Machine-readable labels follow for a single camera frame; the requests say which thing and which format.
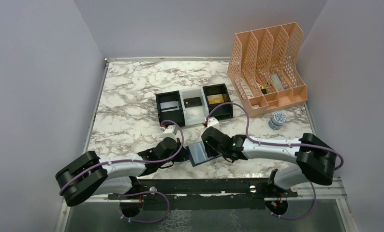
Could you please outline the navy blue card holder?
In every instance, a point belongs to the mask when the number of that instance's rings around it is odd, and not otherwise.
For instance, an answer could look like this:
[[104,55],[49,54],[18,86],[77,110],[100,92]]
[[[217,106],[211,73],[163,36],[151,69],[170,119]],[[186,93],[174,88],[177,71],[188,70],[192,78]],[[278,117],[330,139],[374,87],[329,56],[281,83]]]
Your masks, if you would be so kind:
[[188,152],[188,158],[192,167],[198,166],[221,156],[220,154],[215,154],[212,152],[208,153],[203,141],[199,141],[197,143],[186,146],[186,150]]

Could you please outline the silver credit card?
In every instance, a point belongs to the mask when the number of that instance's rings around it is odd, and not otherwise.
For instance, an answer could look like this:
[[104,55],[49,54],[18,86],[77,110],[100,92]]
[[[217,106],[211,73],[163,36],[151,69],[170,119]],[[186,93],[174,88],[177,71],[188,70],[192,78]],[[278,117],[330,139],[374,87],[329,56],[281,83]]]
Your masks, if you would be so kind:
[[162,112],[176,111],[179,110],[179,103],[178,101],[161,102],[160,109]]

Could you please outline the black white three-compartment tray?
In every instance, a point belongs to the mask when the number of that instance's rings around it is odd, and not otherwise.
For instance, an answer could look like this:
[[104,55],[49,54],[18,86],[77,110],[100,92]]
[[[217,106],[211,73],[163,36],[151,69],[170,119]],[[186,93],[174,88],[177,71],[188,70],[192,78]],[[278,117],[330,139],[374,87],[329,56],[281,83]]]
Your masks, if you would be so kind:
[[184,127],[204,123],[208,114],[217,120],[234,116],[230,104],[212,112],[218,105],[231,101],[226,84],[159,93],[155,97],[159,123],[171,120]]

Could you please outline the orange plastic file organizer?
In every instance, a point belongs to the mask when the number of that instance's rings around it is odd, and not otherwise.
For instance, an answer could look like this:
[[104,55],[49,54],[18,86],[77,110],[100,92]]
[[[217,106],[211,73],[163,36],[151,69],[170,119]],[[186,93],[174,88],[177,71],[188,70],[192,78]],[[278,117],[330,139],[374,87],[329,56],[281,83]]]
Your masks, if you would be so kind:
[[[303,36],[296,22],[235,34],[227,73],[250,117],[308,100],[308,87],[296,70]],[[284,90],[276,90],[270,79],[274,73]],[[262,94],[261,86],[267,94]]]

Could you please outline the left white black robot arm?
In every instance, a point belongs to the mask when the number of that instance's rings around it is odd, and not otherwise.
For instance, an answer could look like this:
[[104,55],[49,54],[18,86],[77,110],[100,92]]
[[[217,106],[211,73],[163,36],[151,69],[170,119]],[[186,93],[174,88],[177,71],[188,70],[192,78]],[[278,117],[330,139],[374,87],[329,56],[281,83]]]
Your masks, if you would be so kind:
[[130,194],[139,191],[138,177],[188,160],[188,150],[179,139],[164,138],[155,147],[130,158],[100,158],[88,151],[55,175],[60,194],[68,206],[76,206],[93,195]]

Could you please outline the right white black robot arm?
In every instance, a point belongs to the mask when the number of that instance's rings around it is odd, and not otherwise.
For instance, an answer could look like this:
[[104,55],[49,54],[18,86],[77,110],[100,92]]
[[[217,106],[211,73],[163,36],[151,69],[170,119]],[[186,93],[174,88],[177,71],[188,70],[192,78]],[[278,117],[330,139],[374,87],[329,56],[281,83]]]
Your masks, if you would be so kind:
[[290,166],[274,170],[270,175],[270,184],[278,189],[287,190],[307,181],[322,186],[330,186],[333,182],[338,154],[311,133],[294,140],[270,140],[247,135],[229,137],[209,127],[201,139],[208,155],[221,155],[229,162],[251,159],[289,162]]

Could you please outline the gold credit card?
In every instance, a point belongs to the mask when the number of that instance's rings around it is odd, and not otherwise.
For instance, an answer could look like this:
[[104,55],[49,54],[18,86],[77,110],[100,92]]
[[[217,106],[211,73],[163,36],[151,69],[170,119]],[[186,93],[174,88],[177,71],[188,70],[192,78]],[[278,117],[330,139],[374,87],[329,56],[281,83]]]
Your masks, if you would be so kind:
[[212,104],[220,104],[220,103],[224,103],[225,102],[224,97],[223,97],[222,94],[207,95],[207,99],[208,99],[208,103],[210,105],[212,105]]

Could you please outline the black credit card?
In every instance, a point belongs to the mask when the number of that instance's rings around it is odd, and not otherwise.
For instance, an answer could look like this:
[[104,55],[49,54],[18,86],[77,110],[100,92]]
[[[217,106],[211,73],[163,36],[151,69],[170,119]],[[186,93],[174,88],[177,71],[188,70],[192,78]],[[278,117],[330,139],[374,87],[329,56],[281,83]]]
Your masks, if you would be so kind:
[[186,98],[183,100],[185,108],[202,106],[200,97]]

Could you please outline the small white blue jar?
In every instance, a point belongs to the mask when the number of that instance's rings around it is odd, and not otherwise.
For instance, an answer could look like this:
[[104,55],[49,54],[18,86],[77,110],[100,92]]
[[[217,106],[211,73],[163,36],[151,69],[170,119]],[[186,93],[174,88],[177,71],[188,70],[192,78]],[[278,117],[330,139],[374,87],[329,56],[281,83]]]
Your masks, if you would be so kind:
[[273,130],[279,130],[286,122],[286,115],[283,112],[275,112],[269,120],[269,126]]

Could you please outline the yellow black item in organizer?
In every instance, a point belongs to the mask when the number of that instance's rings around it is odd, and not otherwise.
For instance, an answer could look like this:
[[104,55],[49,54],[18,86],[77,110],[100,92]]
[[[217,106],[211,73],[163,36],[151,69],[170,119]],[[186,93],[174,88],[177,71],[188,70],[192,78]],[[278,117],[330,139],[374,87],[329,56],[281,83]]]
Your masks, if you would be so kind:
[[260,88],[261,88],[262,94],[264,95],[267,94],[267,89],[264,86],[261,86]]

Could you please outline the grey box in organizer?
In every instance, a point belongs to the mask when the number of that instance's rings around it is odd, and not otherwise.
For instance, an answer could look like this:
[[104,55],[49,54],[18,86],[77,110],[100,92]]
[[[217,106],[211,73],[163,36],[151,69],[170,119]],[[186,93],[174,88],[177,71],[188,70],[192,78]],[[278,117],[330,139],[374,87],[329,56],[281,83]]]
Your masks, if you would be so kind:
[[273,84],[274,84],[274,86],[275,86],[277,91],[284,90],[284,87],[283,87],[283,85],[282,85],[282,83],[281,83],[277,73],[271,74],[270,79],[273,82]]

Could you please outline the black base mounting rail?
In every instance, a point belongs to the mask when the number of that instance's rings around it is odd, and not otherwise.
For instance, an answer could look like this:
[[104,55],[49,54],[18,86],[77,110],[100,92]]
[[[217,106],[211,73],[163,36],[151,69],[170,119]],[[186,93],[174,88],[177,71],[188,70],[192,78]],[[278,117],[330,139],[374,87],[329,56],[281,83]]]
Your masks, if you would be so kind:
[[217,194],[248,193],[263,198],[297,197],[298,194],[288,190],[279,190],[268,178],[209,178],[209,179],[136,179],[130,177],[130,189],[126,192],[113,191],[112,195],[120,197],[143,191],[161,192],[163,194]]

